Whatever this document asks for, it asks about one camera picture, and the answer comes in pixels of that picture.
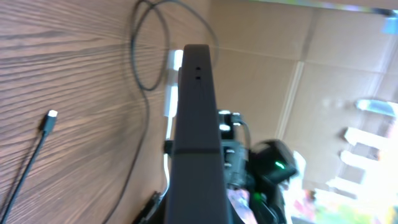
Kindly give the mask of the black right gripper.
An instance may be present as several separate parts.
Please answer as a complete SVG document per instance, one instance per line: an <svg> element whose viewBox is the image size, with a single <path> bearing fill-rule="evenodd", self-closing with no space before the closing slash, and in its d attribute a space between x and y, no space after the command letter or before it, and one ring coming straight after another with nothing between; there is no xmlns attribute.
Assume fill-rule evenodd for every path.
<svg viewBox="0 0 398 224"><path fill-rule="evenodd" d="M240 113L219 110L221 146L224 150L224 178L230 189L245 185L246 159L251 144L248 125ZM243 125L246 146L236 139L236 128Z"/></svg>

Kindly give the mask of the Samsung Galaxy smartphone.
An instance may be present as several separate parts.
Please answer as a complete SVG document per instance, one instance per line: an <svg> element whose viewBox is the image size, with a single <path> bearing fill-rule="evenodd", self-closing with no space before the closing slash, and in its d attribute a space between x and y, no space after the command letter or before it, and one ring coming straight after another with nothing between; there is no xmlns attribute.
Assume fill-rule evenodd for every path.
<svg viewBox="0 0 398 224"><path fill-rule="evenodd" d="M231 223L207 45L183 50L165 223Z"/></svg>

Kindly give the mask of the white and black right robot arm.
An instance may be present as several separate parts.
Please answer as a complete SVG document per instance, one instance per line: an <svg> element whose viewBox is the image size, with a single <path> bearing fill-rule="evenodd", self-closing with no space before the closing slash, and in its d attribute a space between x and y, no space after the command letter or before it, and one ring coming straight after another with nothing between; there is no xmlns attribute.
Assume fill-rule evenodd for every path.
<svg viewBox="0 0 398 224"><path fill-rule="evenodd" d="M279 184L298 172L291 151L271 139L253 152L236 140L237 126L248 138L248 124L239 113L177 112L164 223L242 223L229 190L248 192L257 223L287 223Z"/></svg>

